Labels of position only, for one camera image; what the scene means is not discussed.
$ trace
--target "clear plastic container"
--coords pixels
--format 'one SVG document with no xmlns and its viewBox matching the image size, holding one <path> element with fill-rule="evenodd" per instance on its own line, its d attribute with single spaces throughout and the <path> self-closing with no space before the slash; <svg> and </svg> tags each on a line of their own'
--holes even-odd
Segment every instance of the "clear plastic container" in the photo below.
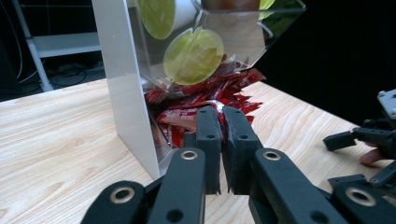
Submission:
<svg viewBox="0 0 396 224">
<path fill-rule="evenodd" d="M 129 14 L 139 72 L 147 81 L 143 88 L 177 94 L 175 85 L 249 69 L 304 10 L 298 0 L 261 1 L 257 10 L 200 0 L 136 0 Z"/>
</svg>

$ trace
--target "wood grain surface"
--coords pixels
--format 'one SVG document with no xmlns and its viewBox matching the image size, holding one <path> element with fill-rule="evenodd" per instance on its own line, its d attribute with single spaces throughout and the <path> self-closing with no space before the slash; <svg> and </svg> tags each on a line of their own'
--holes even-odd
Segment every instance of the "wood grain surface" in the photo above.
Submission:
<svg viewBox="0 0 396 224">
<path fill-rule="evenodd" d="M 371 177 L 388 164 L 359 164 L 362 143 L 328 152 L 321 140 L 356 125 L 257 83 L 244 89 L 263 102 L 253 129 L 265 147 L 284 151 L 311 180 L 330 191 L 330 177 Z M 106 80 L 0 104 L 0 223 L 79 223 L 108 185 L 152 178 L 117 136 Z M 205 223 L 253 223 L 248 197 L 206 196 Z"/>
</svg>

